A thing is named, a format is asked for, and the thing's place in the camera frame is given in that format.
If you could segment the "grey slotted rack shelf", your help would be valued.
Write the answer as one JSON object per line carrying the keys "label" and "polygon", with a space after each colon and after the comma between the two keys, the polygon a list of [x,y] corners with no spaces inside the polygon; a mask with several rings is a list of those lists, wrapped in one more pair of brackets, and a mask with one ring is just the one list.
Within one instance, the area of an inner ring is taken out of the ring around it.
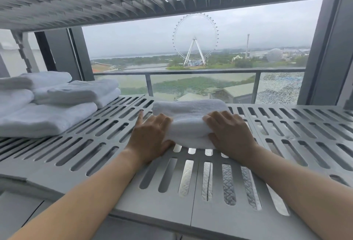
{"label": "grey slotted rack shelf", "polygon": [[[111,162],[126,146],[140,110],[156,100],[125,95],[59,136],[0,138],[0,239],[6,240],[75,185]],[[249,124],[259,145],[353,187],[353,111],[338,106],[228,104]],[[178,194],[186,160],[193,161],[189,192]],[[205,162],[213,164],[213,196],[202,198]],[[236,204],[223,197],[222,165],[231,166]],[[209,240],[321,240],[287,207],[277,212],[268,186],[254,173],[261,210],[247,200],[241,166],[217,150],[176,145],[144,166],[123,193],[96,239],[132,235],[152,238],[150,225]]]}

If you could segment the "person's right hand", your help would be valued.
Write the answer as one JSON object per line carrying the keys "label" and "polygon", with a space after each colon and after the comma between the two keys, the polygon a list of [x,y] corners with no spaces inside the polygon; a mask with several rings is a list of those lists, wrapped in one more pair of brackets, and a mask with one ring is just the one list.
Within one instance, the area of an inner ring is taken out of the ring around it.
{"label": "person's right hand", "polygon": [[213,111],[203,116],[203,121],[222,143],[221,153],[247,166],[258,146],[248,125],[237,114]]}

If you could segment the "grey rack post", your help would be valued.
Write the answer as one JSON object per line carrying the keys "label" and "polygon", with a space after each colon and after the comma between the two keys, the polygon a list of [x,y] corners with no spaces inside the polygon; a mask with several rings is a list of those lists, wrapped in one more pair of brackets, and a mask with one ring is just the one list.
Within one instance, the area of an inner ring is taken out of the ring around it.
{"label": "grey rack post", "polygon": [[11,30],[11,33],[19,47],[18,51],[25,62],[27,73],[38,73],[40,70],[29,44],[28,32]]}

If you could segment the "white textured cloth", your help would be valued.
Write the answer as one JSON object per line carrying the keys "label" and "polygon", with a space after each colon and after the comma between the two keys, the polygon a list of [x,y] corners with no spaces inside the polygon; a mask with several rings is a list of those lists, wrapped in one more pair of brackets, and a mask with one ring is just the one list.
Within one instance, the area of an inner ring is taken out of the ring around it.
{"label": "white textured cloth", "polygon": [[[191,175],[193,169],[193,161],[186,160],[185,166],[183,169],[183,174],[181,177],[178,194],[181,197],[185,197],[189,192]],[[241,167],[242,178],[245,185],[245,192],[249,205],[255,210],[261,210],[262,205],[260,198],[255,187],[254,178],[252,172],[246,168]],[[205,201],[210,201],[213,196],[213,164],[211,162],[205,162],[203,168],[203,177],[202,177],[202,198]],[[235,188],[233,185],[232,169],[230,165],[222,165],[222,179],[223,179],[223,197],[227,205],[234,206],[236,204],[236,195]],[[289,211],[281,199],[272,188],[268,186],[268,190],[271,195],[271,199],[274,203],[274,206],[277,212],[284,216],[289,216]]]}

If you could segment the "person's left hand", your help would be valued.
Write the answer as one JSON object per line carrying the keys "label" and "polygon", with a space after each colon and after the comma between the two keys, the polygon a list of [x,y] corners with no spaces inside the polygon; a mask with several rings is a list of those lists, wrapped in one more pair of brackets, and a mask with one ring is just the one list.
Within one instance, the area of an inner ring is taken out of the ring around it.
{"label": "person's left hand", "polygon": [[141,126],[137,121],[132,130],[126,151],[133,156],[139,166],[147,164],[160,156],[160,146],[173,119],[161,113],[149,116]]}

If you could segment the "glass balcony railing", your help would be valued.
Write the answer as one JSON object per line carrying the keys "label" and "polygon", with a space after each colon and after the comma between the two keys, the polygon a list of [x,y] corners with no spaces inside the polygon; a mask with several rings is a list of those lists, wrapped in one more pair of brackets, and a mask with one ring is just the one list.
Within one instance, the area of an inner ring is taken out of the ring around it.
{"label": "glass balcony railing", "polygon": [[94,73],[95,79],[117,80],[122,93],[146,94],[175,101],[187,94],[254,83],[251,104],[296,104],[305,68],[236,68],[207,70],[127,70]]}

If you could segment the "large folded white towel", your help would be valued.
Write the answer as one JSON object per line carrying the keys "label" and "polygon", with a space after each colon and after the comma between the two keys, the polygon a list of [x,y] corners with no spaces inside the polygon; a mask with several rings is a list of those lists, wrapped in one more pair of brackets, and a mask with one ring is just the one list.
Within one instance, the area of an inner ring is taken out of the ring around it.
{"label": "large folded white towel", "polygon": [[95,103],[28,104],[0,118],[0,137],[42,138],[59,135],[97,111]]}

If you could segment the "dark window frame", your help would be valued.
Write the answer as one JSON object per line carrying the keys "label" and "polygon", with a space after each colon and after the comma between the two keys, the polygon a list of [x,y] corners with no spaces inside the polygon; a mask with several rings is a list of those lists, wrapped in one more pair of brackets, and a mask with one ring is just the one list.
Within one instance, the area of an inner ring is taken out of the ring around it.
{"label": "dark window frame", "polygon": [[34,33],[48,71],[68,72],[73,80],[94,81],[82,27]]}
{"label": "dark window frame", "polygon": [[353,90],[353,0],[323,0],[298,105],[343,106]]}

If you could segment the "person's right forearm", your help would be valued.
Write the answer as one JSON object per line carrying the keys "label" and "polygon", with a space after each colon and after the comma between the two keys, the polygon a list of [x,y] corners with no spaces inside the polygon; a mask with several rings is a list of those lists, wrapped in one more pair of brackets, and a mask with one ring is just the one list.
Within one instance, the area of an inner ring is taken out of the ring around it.
{"label": "person's right forearm", "polygon": [[239,161],[322,240],[353,240],[353,189],[294,164],[254,143]]}

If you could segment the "white dome building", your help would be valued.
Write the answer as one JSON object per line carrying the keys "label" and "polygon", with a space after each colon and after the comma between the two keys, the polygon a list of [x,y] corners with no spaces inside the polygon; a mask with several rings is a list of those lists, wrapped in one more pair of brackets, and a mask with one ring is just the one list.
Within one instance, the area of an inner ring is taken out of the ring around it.
{"label": "white dome building", "polygon": [[279,62],[283,59],[283,51],[278,48],[271,49],[267,52],[266,59],[268,62]]}

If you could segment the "green roofed building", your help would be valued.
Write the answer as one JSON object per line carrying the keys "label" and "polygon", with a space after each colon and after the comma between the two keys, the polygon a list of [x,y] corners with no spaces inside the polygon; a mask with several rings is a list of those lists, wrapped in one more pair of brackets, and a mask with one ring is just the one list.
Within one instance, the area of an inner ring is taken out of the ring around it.
{"label": "green roofed building", "polygon": [[178,99],[175,99],[175,101],[219,99],[225,102],[226,104],[250,104],[252,103],[253,90],[254,83],[248,83],[216,89],[214,91],[201,95],[187,93],[179,97]]}

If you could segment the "person's left forearm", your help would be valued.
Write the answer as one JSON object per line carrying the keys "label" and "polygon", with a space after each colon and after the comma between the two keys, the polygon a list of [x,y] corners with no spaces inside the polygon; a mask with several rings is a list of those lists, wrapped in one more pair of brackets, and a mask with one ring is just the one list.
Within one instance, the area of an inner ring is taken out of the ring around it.
{"label": "person's left forearm", "polygon": [[8,240],[91,240],[137,171],[157,152],[125,149]]}

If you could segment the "small white towel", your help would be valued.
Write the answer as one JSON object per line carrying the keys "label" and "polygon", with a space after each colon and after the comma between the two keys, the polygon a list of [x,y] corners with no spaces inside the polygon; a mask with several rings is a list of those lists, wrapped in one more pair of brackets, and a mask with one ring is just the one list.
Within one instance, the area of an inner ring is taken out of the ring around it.
{"label": "small white towel", "polygon": [[175,144],[192,149],[215,149],[208,136],[212,130],[202,119],[213,111],[229,112],[229,108],[219,99],[156,101],[152,107],[154,116],[162,113],[172,118],[164,141],[171,140]]}

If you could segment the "white ferris wheel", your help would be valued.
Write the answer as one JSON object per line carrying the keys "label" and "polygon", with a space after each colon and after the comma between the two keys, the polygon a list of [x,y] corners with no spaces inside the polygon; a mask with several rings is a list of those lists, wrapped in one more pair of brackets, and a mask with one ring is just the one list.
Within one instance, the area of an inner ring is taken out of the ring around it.
{"label": "white ferris wheel", "polygon": [[219,29],[209,15],[187,14],[174,27],[172,45],[183,59],[183,67],[206,66],[218,47],[219,36]]}

